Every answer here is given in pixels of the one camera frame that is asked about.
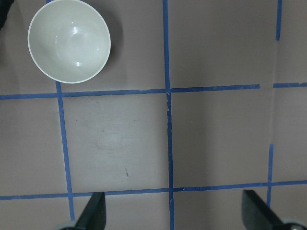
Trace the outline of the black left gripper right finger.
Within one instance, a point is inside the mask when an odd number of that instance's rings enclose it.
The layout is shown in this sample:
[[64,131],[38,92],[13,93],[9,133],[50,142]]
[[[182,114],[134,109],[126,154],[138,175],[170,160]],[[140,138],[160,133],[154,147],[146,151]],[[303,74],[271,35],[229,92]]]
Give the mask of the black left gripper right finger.
[[242,192],[241,217],[247,230],[288,229],[254,190]]

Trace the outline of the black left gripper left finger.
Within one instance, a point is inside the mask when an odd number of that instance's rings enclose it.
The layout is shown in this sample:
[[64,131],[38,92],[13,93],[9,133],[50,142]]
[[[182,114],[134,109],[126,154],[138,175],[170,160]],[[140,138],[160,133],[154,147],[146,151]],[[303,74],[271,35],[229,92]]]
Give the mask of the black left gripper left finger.
[[77,230],[104,230],[106,226],[106,201],[104,192],[92,194],[89,202],[77,220]]

